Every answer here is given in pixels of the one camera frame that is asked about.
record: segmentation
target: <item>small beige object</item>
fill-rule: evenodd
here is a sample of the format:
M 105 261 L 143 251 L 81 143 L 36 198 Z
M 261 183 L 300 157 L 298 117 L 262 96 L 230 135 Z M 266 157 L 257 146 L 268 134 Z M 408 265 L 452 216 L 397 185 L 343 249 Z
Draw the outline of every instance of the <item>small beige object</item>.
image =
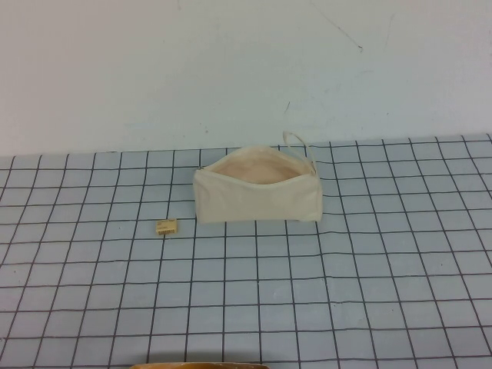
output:
M 139 364 L 130 369 L 268 369 L 260 364 L 240 363 L 167 363 L 167 364 Z
M 312 160 L 292 150 L 289 135 L 302 142 Z M 198 221 L 320 221 L 323 192 L 313 153 L 290 132 L 284 132 L 284 142 L 299 158 L 254 146 L 197 170 L 193 189 Z
M 164 219 L 157 221 L 155 231 L 159 236 L 164 234 L 178 233 L 178 221 L 176 219 Z

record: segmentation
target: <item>pouch handle strap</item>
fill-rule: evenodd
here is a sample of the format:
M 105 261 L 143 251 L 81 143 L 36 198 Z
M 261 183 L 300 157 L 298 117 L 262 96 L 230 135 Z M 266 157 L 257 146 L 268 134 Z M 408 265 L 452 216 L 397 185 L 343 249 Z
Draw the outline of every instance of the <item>pouch handle strap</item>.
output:
M 309 157 L 311 158 L 311 160 L 310 160 L 310 158 L 306 158 L 304 155 L 299 154 L 296 150 L 294 150 L 288 144 L 288 137 L 289 136 L 296 137 L 296 139 L 299 140 L 306 147 L 306 150 L 307 150 L 307 152 L 308 152 Z M 300 158 L 302 161 L 304 161 L 305 163 L 307 163 L 311 168 L 314 169 L 314 173 L 317 174 L 316 159 L 314 158 L 313 151 L 311 150 L 311 148 L 309 147 L 309 145 L 306 144 L 306 142 L 304 142 L 304 140 L 302 138 L 300 138 L 299 136 L 297 136 L 295 133 L 292 133 L 292 132 L 289 132 L 289 131 L 284 131 L 284 142 L 285 142 L 286 146 L 289 148 L 289 150 L 292 152 L 292 154 L 294 154 L 295 156 L 297 156 L 298 158 Z

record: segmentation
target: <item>open pouch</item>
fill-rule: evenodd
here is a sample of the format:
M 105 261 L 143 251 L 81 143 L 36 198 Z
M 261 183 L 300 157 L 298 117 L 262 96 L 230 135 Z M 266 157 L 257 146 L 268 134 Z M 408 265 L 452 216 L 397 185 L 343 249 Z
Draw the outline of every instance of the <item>open pouch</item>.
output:
M 289 135 L 302 142 L 312 160 L 291 149 Z M 284 142 L 299 158 L 254 146 L 197 170 L 193 189 L 198 221 L 320 221 L 323 194 L 312 151 L 290 132 L 284 132 Z

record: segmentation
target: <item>table surface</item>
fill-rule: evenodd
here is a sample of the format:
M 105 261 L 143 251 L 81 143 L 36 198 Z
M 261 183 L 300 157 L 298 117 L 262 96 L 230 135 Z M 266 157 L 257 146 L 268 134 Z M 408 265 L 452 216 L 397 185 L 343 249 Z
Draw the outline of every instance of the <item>table surface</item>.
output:
M 1 158 L 0 368 L 492 367 L 490 136 L 313 151 L 318 223 L 197 224 L 231 150 Z

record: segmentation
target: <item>white wall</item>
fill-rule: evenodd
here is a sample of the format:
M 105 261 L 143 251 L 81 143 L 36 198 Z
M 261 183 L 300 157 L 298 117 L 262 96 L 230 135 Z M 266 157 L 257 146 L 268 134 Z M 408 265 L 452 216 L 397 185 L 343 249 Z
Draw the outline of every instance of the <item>white wall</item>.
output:
M 0 0 L 0 155 L 491 122 L 490 0 Z

